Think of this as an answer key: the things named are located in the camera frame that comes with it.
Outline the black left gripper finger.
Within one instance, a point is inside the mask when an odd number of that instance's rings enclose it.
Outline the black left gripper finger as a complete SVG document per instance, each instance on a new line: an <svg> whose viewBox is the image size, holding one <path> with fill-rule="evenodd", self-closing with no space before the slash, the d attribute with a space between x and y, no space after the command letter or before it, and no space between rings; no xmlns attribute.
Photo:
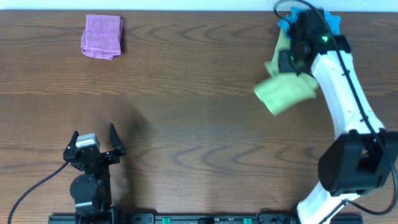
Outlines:
<svg viewBox="0 0 398 224"><path fill-rule="evenodd" d="M76 141L77 141L78 136L79 136L78 131L74 131L72 134L72 138L71 138L70 142L68 143L67 148L75 148L76 147Z"/></svg>
<svg viewBox="0 0 398 224"><path fill-rule="evenodd" d="M109 138L111 145L118 156L125 156L126 149L120 140L113 123L109 125Z"/></svg>

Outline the light green cloth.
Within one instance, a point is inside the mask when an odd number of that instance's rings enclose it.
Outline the light green cloth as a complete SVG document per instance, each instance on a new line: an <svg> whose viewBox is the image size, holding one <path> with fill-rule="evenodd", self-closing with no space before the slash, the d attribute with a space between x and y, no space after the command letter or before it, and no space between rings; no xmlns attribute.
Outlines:
<svg viewBox="0 0 398 224"><path fill-rule="evenodd" d="M318 87L318 82L310 75L286 73L258 83L254 93L277 116L301 101L316 98Z"/></svg>

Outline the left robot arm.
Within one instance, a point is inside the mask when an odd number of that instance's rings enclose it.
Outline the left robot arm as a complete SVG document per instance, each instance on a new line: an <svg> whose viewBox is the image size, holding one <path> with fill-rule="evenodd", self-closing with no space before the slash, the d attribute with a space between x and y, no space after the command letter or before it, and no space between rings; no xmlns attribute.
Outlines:
<svg viewBox="0 0 398 224"><path fill-rule="evenodd" d="M117 223L118 213L111 207L110 165L120 163L126 155L114 124L109 125L112 151L101 152L100 142L94 133L79 135L75 131L63 152L63 159L82 172L70 185L70 195L75 201L75 223Z"/></svg>

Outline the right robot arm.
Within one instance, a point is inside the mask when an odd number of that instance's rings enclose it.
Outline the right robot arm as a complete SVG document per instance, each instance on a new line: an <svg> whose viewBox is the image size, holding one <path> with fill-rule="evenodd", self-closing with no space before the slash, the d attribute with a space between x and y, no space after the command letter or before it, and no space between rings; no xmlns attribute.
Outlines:
<svg viewBox="0 0 398 224"><path fill-rule="evenodd" d="M356 76L351 48L322 9L293 9L283 18L290 48L280 53L283 72L307 73L319 83L335 141L318 161L318 184L297 205L297 223L330 223L347 204L397 177L397 133L385 130Z"/></svg>

